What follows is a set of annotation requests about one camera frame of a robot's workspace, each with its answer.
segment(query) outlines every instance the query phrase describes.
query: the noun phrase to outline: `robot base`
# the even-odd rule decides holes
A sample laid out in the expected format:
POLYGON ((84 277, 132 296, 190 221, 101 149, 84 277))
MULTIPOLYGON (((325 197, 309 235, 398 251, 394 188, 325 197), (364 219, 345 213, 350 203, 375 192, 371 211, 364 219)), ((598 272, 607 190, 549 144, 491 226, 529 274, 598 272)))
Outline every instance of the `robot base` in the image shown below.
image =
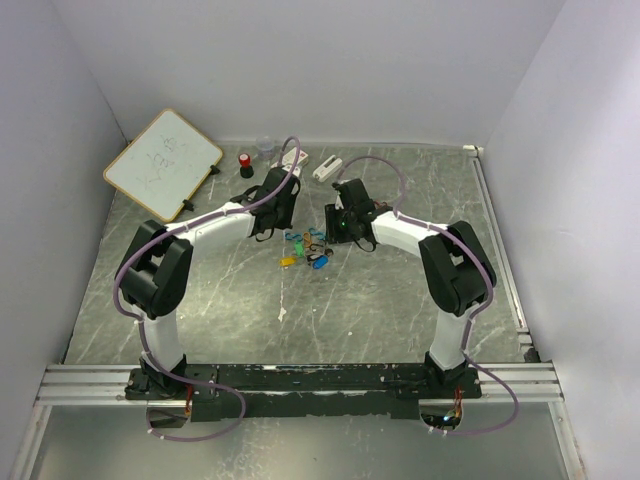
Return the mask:
MULTIPOLYGON (((451 399, 456 387, 465 398, 480 398, 478 373, 462 365, 456 371, 438 371, 425 363, 254 365, 193 364, 185 376, 229 385, 247 402, 247 418, 341 415, 389 415, 418 419, 421 399, 451 399)), ((167 392, 143 371, 131 371, 127 400, 167 400, 167 392)), ((171 396, 186 400, 186 389, 171 396)), ((238 399, 227 392, 194 387, 191 421, 237 418, 238 399)))

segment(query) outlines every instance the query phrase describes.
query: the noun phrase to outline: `gray marble floor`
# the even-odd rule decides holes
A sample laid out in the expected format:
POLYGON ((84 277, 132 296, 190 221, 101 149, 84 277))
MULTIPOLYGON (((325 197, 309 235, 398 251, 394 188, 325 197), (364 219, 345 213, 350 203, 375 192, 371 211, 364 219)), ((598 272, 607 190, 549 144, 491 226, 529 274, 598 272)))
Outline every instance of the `gray marble floor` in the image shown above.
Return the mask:
MULTIPOLYGON (((210 177, 192 198, 195 212, 215 209, 251 185, 256 175, 239 176, 237 155, 251 148, 222 145, 220 175, 210 177)), ((335 200, 330 182, 311 178, 331 154, 350 159, 366 153, 396 162, 408 177, 407 215, 437 223, 470 222, 496 271, 496 252, 484 213, 475 172, 459 148, 405 146, 304 147, 310 163, 302 174, 302 191, 293 231, 324 228, 324 205, 335 200)), ((398 196, 395 173, 367 160, 345 178, 360 177, 376 200, 398 196)), ((138 225, 151 214, 116 194, 96 265, 82 303, 66 363, 130 364, 140 355, 137 330, 118 315, 111 301, 115 269, 138 225)), ((178 311, 179 332, 190 362, 314 363, 419 361, 435 334, 436 306, 421 262, 391 247, 365 253, 354 245, 337 246, 329 264, 313 270, 306 264, 287 269, 278 260, 293 246, 278 232, 267 242, 247 239, 219 249, 191 268, 190 286, 178 311)), ((471 354, 481 362, 521 362, 514 311, 499 276, 493 306, 478 319, 471 354)))

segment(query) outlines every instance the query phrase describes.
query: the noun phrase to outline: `white remote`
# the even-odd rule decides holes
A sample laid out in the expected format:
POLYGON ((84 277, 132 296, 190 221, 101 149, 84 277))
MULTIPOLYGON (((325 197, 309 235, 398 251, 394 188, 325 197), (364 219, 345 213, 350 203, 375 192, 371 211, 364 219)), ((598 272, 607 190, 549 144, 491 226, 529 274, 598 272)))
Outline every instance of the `white remote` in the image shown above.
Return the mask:
POLYGON ((313 178, 322 183, 331 175, 336 173, 340 167, 342 167, 342 159, 337 158, 335 155, 331 155, 322 162, 322 165, 313 171, 313 178))
MULTIPOLYGON (((296 149, 292 148, 287 152, 287 154, 282 157, 282 166, 286 167, 287 165, 293 165, 293 161, 296 158, 296 149)), ((296 164, 296 168, 302 168, 307 163, 309 163, 309 154, 307 152, 303 152, 300 150, 300 158, 298 158, 298 163, 296 164)), ((278 162, 275 162, 271 165, 271 168, 275 168, 278 166, 278 162)))

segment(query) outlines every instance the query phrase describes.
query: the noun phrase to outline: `white wall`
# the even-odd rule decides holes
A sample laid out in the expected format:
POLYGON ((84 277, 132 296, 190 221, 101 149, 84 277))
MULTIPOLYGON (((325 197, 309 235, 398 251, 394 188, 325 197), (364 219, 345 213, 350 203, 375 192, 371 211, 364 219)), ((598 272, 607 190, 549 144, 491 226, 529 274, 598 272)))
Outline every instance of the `white wall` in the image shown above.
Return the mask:
POLYGON ((484 144, 564 0, 54 0, 128 138, 484 144))
POLYGON ((122 135, 47 0, 0 2, 0 478, 71 334, 122 135))
POLYGON ((640 452, 640 2, 569 0, 486 150, 524 309, 590 478, 640 452))

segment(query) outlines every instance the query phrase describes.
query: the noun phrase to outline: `red object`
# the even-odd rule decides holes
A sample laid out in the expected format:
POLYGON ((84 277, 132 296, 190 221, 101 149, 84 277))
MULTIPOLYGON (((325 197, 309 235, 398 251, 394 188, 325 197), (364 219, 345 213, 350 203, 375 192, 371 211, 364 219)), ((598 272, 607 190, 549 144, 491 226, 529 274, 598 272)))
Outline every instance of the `red object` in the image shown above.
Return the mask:
POLYGON ((240 155, 238 155, 238 161, 240 162, 240 165, 245 168, 251 165, 251 157, 248 153, 241 153, 240 155))

